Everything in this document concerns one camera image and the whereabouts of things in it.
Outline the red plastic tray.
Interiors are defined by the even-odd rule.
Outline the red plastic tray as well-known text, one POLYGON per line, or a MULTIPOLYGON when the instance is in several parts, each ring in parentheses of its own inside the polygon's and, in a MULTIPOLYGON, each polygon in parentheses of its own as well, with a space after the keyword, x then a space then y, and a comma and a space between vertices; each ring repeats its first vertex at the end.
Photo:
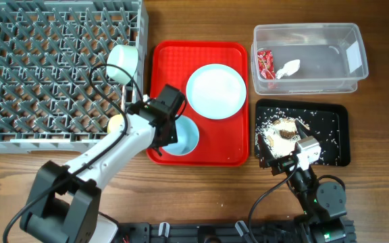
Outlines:
POLYGON ((249 156, 249 102, 247 84, 247 52, 238 43, 188 40, 166 40, 153 54, 151 97, 157 97, 169 84, 186 95, 191 74, 208 64, 223 64, 236 70, 243 78, 247 97, 235 115, 226 119, 208 119, 187 105, 183 115, 191 118, 200 133, 199 143, 191 153, 175 156, 162 148, 147 150, 150 160, 160 165, 220 166, 242 165, 249 156))

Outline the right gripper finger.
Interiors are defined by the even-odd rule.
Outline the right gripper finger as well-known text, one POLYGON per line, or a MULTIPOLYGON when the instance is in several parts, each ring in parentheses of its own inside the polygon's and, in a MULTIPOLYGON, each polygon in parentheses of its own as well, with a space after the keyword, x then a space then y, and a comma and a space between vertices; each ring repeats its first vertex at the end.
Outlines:
POLYGON ((310 130, 307 129, 299 120, 295 120, 294 123, 296 126, 296 131, 301 139, 307 138, 311 135, 310 130))
POLYGON ((257 143, 259 146, 259 164, 271 165, 271 162, 274 160, 274 156, 261 134, 257 135, 257 143))

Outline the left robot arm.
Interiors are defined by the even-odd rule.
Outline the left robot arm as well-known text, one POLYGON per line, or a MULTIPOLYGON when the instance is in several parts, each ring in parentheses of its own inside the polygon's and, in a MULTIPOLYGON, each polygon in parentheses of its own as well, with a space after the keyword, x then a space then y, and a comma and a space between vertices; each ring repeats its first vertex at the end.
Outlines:
POLYGON ((79 157, 46 162, 20 211, 20 228, 41 242, 113 242, 119 226, 99 214, 102 191, 139 152, 177 141, 175 120, 185 100, 165 85, 157 98, 129 106, 117 130, 79 157))

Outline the light blue bowl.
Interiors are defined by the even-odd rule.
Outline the light blue bowl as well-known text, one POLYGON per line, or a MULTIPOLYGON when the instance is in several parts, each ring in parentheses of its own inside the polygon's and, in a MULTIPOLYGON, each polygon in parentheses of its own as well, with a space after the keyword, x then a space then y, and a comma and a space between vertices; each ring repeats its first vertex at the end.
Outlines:
POLYGON ((197 125, 191 118, 182 115, 176 120, 177 143, 163 147, 163 150, 171 155, 184 156, 197 147, 200 133, 197 125))

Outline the food scraps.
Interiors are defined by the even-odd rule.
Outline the food scraps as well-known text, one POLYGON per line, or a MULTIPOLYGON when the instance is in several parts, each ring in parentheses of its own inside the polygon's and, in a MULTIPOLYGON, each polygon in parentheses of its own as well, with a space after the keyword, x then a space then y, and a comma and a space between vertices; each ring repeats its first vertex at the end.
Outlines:
POLYGON ((255 135, 265 139, 274 159, 294 150, 301 137, 294 121, 299 120, 321 143, 318 163, 338 166, 341 162, 338 115, 329 111, 258 107, 255 112, 255 135))

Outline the grey dishwasher rack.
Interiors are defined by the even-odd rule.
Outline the grey dishwasher rack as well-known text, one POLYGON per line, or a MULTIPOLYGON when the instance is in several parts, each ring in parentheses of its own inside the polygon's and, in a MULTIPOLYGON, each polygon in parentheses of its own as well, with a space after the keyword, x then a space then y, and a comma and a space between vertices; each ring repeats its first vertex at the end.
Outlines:
POLYGON ((0 153, 94 146, 139 100, 149 16, 142 1, 0 1, 0 153), (116 45, 138 49, 134 77, 106 72, 116 45))

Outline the black waste tray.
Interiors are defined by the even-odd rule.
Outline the black waste tray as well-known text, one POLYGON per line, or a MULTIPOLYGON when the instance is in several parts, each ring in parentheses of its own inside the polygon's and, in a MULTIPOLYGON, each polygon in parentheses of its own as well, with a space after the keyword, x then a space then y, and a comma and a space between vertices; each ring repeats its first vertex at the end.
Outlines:
POLYGON ((320 141, 320 165, 345 167, 351 162, 348 112, 342 105, 261 99, 255 106, 255 155, 262 136, 269 157, 278 159, 294 150, 299 121, 320 141))

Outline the yellow plastic cup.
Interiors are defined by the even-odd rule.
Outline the yellow plastic cup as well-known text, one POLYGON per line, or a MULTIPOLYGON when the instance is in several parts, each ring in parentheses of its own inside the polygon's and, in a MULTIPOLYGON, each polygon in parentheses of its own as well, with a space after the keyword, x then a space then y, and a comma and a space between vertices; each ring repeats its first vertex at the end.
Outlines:
POLYGON ((112 116, 107 123, 107 133, 118 131, 124 127, 124 116, 121 114, 112 116))

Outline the clear plastic bin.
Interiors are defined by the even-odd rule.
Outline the clear plastic bin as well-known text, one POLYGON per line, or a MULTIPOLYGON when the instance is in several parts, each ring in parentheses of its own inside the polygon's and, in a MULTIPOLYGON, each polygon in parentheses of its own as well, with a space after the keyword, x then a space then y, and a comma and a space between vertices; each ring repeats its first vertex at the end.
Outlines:
POLYGON ((354 23, 258 25, 251 69, 258 95, 350 93, 369 75, 354 23))

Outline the green bowl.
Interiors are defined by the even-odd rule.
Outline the green bowl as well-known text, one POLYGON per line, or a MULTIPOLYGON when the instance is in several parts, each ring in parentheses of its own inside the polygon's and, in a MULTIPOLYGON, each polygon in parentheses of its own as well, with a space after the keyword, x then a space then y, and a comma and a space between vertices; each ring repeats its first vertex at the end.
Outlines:
POLYGON ((107 58, 107 75, 116 82, 126 85, 137 70, 138 49, 129 45, 116 45, 107 58))

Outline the light blue plate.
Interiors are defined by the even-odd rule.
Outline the light blue plate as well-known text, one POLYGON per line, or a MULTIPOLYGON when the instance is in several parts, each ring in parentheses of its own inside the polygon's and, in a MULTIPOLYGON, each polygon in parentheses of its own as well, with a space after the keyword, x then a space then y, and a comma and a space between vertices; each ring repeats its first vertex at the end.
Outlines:
POLYGON ((226 119, 244 105, 247 88, 242 76, 233 68, 213 63, 194 71, 186 84, 189 105, 208 119, 226 119))

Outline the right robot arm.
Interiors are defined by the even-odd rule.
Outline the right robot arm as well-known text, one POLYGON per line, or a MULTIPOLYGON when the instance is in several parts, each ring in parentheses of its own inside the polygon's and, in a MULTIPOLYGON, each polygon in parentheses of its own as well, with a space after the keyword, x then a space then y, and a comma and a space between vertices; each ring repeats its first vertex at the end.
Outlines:
POLYGON ((349 237, 343 217, 346 212, 346 186, 333 175, 317 177, 311 165, 320 159, 321 142, 298 120, 296 133, 301 137, 294 150, 275 159, 262 135, 258 135, 259 166, 271 168, 273 175, 286 178, 264 192, 254 203, 248 218, 248 227, 256 206, 281 185, 287 184, 298 199, 304 214, 294 219, 296 233, 302 242, 345 242, 349 237))

